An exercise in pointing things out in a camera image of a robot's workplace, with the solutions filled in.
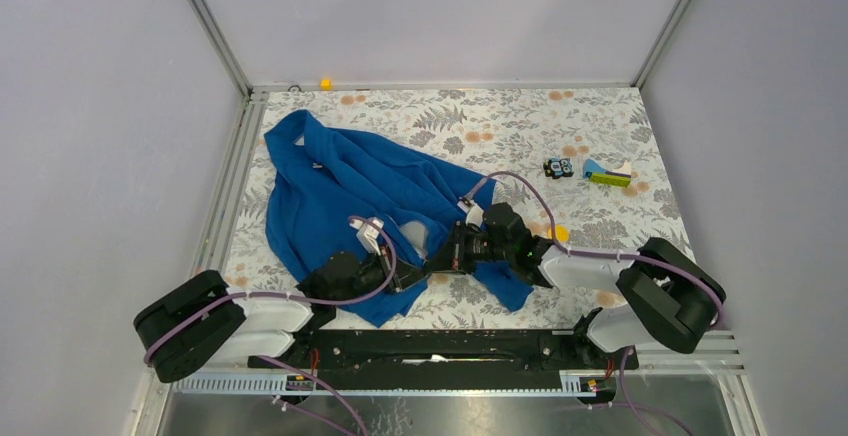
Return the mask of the blue zip-up jacket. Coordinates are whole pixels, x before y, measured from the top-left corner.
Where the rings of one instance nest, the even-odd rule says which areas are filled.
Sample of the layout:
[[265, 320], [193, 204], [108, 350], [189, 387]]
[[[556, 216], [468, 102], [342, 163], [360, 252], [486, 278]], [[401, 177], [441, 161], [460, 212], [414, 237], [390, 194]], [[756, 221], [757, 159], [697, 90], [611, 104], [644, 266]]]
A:
[[285, 116], [264, 141], [275, 169], [266, 237], [297, 282], [337, 252], [365, 257], [351, 216], [381, 219], [399, 260], [422, 267], [401, 226], [425, 228], [425, 252], [433, 255], [465, 216], [459, 199], [482, 178], [378, 134], [325, 127], [305, 109]]

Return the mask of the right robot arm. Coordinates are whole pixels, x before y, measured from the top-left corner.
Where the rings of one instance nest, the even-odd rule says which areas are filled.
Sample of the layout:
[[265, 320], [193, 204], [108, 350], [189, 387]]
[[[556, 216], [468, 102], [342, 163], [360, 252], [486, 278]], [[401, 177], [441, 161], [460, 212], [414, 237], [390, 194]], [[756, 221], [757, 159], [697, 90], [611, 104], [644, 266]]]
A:
[[656, 342], [692, 353], [721, 317], [724, 289], [684, 253], [652, 237], [633, 252], [578, 248], [536, 236], [507, 203], [472, 208], [425, 264], [428, 273], [472, 273], [483, 263], [505, 263], [525, 284], [584, 287], [615, 293], [622, 306], [600, 309], [574, 328], [575, 358], [597, 368], [613, 352]]

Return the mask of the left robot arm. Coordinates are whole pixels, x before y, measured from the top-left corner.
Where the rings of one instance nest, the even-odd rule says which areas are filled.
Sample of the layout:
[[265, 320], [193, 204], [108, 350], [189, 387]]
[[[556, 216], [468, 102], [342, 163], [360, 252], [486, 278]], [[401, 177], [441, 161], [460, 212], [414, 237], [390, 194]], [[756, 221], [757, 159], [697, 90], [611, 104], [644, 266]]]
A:
[[296, 367], [309, 357], [299, 331], [323, 325], [340, 301], [378, 303], [404, 295], [426, 274], [394, 261], [382, 246], [359, 259], [341, 251], [313, 271], [295, 292], [233, 292], [216, 270], [205, 270], [143, 309], [133, 327], [145, 362], [159, 380], [182, 380], [207, 365], [243, 365], [252, 356], [275, 356]]

